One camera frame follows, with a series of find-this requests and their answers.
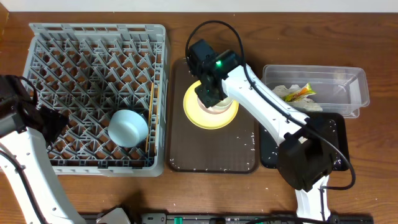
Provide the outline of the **pink bowl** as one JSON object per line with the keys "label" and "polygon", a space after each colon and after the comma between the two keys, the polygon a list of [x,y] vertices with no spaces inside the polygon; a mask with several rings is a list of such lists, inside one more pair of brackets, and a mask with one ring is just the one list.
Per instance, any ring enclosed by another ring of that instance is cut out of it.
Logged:
{"label": "pink bowl", "polygon": [[214,106],[206,108],[205,105],[200,101],[199,98],[197,98],[197,102],[198,102],[200,108],[209,114],[221,114],[221,113],[224,113],[226,110],[228,110],[231,107],[231,105],[230,105],[230,107],[226,110],[218,110],[218,109],[214,108]]}

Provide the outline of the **green snack wrapper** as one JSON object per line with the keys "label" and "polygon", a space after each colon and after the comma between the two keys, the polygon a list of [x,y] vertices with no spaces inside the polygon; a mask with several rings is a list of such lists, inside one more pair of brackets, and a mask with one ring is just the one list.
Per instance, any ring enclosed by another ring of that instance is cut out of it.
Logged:
{"label": "green snack wrapper", "polygon": [[311,84],[307,83],[301,89],[289,93],[288,95],[285,95],[282,99],[285,102],[294,102],[302,100],[310,95],[315,95],[315,94],[316,92],[312,89]]}

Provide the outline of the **white napkin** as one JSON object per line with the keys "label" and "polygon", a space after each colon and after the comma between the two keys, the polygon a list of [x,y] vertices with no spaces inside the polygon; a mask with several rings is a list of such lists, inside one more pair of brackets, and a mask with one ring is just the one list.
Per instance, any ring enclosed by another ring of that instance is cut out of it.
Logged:
{"label": "white napkin", "polygon": [[[291,95],[293,93],[295,93],[296,91],[300,91],[302,88],[300,88],[298,85],[292,85],[290,88],[286,88],[285,85],[279,85],[276,86],[272,91],[279,96],[280,98],[282,98],[284,100],[284,98],[288,95]],[[286,101],[284,100],[289,106],[292,106],[294,108],[296,108],[297,110],[301,110],[301,111],[317,111],[317,112],[321,112],[323,111],[322,107],[314,102],[312,99],[308,98],[308,96],[310,95],[315,95],[316,93],[314,91],[312,91],[309,94],[304,94],[301,96],[298,96],[296,99],[293,99],[292,101]]]}

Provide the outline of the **light blue bowl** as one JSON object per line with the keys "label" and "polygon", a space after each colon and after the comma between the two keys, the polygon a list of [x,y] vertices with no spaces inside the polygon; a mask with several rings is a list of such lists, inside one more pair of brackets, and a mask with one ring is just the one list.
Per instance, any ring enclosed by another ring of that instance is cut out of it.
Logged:
{"label": "light blue bowl", "polygon": [[146,139],[149,133],[147,121],[135,111],[119,110],[109,122],[108,135],[121,147],[135,147]]}

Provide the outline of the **cream cup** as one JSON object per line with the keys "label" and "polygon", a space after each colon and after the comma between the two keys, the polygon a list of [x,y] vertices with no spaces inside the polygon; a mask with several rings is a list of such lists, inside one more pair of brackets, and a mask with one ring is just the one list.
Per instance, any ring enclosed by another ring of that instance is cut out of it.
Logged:
{"label": "cream cup", "polygon": [[233,102],[232,98],[226,97],[225,99],[221,100],[216,105],[214,105],[214,108],[216,108],[218,110],[226,110],[230,107],[232,102]]}

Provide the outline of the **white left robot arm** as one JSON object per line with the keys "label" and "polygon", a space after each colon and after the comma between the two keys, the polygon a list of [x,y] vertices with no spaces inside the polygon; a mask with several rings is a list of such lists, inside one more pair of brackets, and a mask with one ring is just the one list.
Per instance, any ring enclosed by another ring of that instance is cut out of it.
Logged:
{"label": "white left robot arm", "polygon": [[1,75],[1,170],[5,173],[27,223],[85,223],[63,190],[47,147],[69,120],[56,110],[39,108],[31,82]]}

